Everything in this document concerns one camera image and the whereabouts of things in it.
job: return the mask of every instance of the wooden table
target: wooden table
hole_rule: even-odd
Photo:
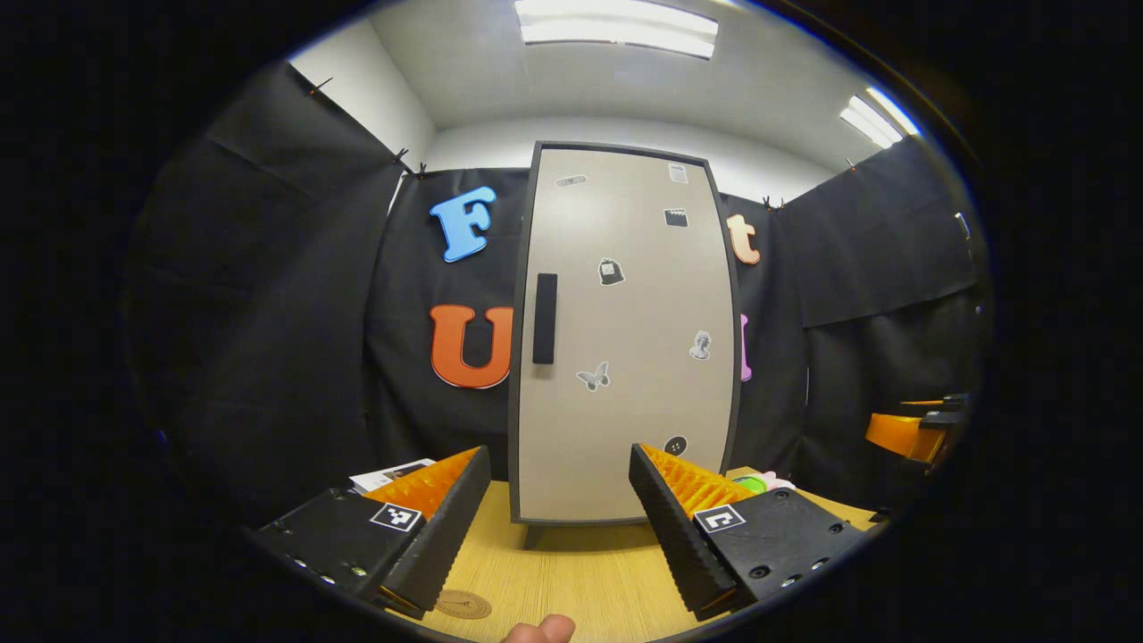
[[[743,467],[727,477],[757,472]],[[862,531],[872,527],[870,511],[799,493]],[[446,590],[487,600],[491,613],[463,619],[433,610],[414,622],[499,643],[518,622],[538,624],[546,614],[561,613],[576,622],[574,643],[641,643],[725,616],[696,621],[687,611],[648,524],[546,529],[535,548],[526,550],[527,528],[512,524],[510,516],[507,483],[494,481],[445,582]]]

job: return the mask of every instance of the green object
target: green object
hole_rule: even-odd
[[[741,484],[742,487],[753,491],[754,493],[766,493],[766,483],[761,479],[754,476],[743,476],[741,479],[734,479],[734,482]]]

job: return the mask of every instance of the door handle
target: door handle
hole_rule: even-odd
[[[536,318],[531,328],[533,364],[552,364],[555,361],[555,274],[536,274]]]

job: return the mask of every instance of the blue letter f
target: blue letter f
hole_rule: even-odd
[[[490,203],[495,200],[496,192],[491,187],[483,186],[437,203],[429,210],[429,214],[440,219],[440,225],[445,228],[445,242],[448,243],[448,249],[445,250],[446,262],[453,263],[464,258],[488,244],[488,239],[472,233],[472,226],[488,230],[491,223],[488,208],[479,201]],[[471,212],[464,211],[464,206],[467,203],[472,203]]]

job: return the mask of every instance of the finger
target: finger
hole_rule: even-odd
[[[515,624],[512,632],[501,643],[550,643],[547,635],[534,625],[523,622]]]
[[[539,629],[547,635],[547,643],[568,643],[575,633],[575,621],[563,614],[547,614]]]

